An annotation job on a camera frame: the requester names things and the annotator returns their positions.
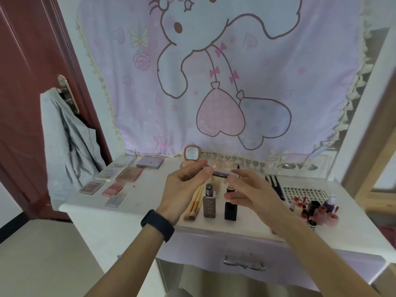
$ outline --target black wristband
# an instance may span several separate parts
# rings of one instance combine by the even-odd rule
[[[175,232],[174,227],[172,224],[165,219],[160,214],[157,214],[155,210],[149,210],[148,213],[145,215],[143,220],[140,222],[140,226],[143,228],[146,224],[150,224],[156,230],[161,232],[164,236],[165,243],[169,241],[173,233]]]

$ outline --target wooden door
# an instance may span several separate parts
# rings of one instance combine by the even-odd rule
[[[111,157],[56,0],[0,0],[0,15],[0,181],[30,218],[68,219],[50,205],[40,115],[59,74]]]

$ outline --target floor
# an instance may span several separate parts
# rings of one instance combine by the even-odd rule
[[[193,297],[320,297],[299,287],[267,285],[240,275],[220,275],[194,266],[160,261],[168,290]],[[2,297],[82,297],[103,275],[76,227],[48,220],[29,221],[0,244]],[[394,292],[392,275],[379,278],[384,297]]]

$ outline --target hand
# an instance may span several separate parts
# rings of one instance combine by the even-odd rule
[[[224,198],[232,204],[252,209],[266,225],[277,231],[280,220],[291,213],[288,207],[271,185],[253,171],[235,169],[232,172],[241,176],[228,177],[228,182],[237,192],[226,193]]]
[[[168,175],[161,204],[156,212],[172,225],[175,226],[179,221],[198,187],[212,176],[211,167],[202,169],[206,165],[207,160],[200,160]]]

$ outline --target black baseboard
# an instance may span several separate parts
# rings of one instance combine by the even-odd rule
[[[0,244],[8,239],[13,233],[20,229],[29,221],[25,213],[17,215],[14,219],[9,221],[6,225],[0,228]]]

